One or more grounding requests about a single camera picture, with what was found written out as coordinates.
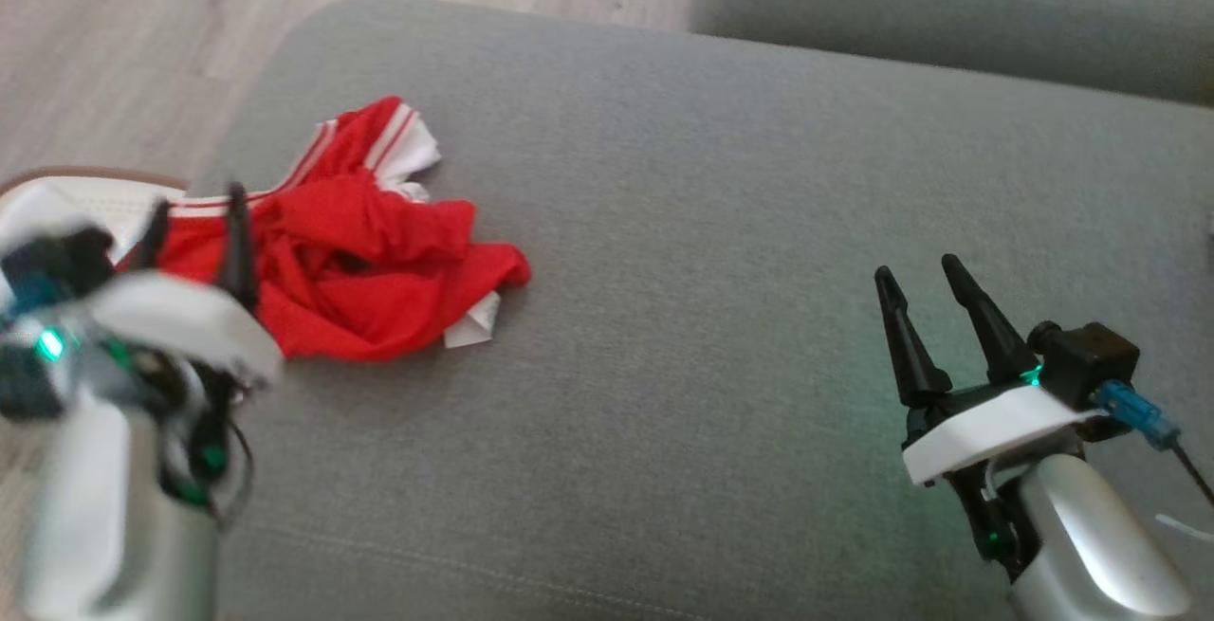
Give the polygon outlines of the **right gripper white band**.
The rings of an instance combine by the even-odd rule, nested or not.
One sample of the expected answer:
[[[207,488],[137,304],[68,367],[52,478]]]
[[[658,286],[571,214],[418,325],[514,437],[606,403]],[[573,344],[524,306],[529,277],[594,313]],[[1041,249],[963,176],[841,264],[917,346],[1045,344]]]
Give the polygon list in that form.
[[[955,302],[968,312],[985,354],[989,384],[1028,382],[1039,361],[1026,340],[958,255],[944,253],[941,266]],[[884,264],[877,268],[874,283],[894,383],[901,404],[914,408],[908,415],[913,427],[910,440],[902,449],[904,469],[914,485],[927,485],[954,471],[1028,448],[1057,431],[1112,422],[1107,411],[1076,410],[1040,384],[982,391],[977,404],[951,411],[949,401],[957,404],[960,399],[958,395],[944,399],[952,391],[952,378],[929,357],[927,346],[910,321],[900,283]]]

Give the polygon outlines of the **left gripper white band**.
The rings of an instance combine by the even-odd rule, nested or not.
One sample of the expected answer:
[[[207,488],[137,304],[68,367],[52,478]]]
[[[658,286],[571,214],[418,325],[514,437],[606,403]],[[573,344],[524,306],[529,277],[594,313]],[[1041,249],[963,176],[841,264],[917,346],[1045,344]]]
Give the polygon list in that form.
[[[159,199],[131,249],[135,274],[83,298],[15,304],[2,331],[6,418],[56,418],[100,401],[161,410],[168,395],[140,374],[142,353],[208,366],[248,392],[278,382],[285,357],[254,317],[259,280],[244,186],[227,186],[215,287],[155,272],[170,228],[171,203]]]

